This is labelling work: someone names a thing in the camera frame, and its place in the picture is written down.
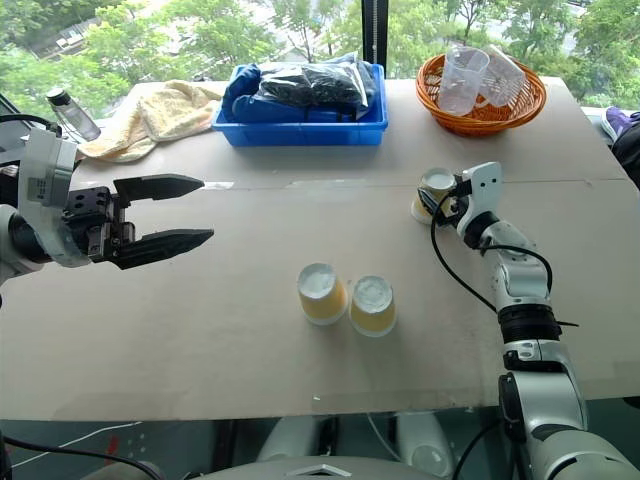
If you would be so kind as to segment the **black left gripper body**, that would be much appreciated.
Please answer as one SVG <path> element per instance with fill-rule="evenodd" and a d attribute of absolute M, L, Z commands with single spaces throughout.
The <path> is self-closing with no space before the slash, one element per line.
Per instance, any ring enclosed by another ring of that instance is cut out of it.
<path fill-rule="evenodd" d="M 122 259 L 124 247 L 135 240 L 135 227 L 108 187 L 74 190 L 68 195 L 62 220 L 75 245 L 93 263 Z"/>

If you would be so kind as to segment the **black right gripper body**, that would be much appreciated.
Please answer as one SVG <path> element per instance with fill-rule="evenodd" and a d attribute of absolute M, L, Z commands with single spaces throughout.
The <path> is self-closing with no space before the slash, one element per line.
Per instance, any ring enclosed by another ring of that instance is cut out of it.
<path fill-rule="evenodd" d="M 467 181 L 466 197 L 451 197 L 450 191 L 442 200 L 442 209 L 437 211 L 434 219 L 437 226 L 456 227 L 468 208 L 468 197 L 472 193 L 471 182 Z"/>

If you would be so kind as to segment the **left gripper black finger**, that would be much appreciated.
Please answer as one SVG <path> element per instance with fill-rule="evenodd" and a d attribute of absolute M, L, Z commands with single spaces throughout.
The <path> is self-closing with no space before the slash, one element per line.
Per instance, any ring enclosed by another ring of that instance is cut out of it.
<path fill-rule="evenodd" d="M 115 179 L 113 184 L 123 202 L 178 198 L 204 186 L 202 180 L 179 174 L 157 174 Z"/>
<path fill-rule="evenodd" d="M 113 247 L 106 260 L 121 270 L 168 260 L 198 248 L 214 235 L 213 229 L 173 229 L 144 235 Z"/>

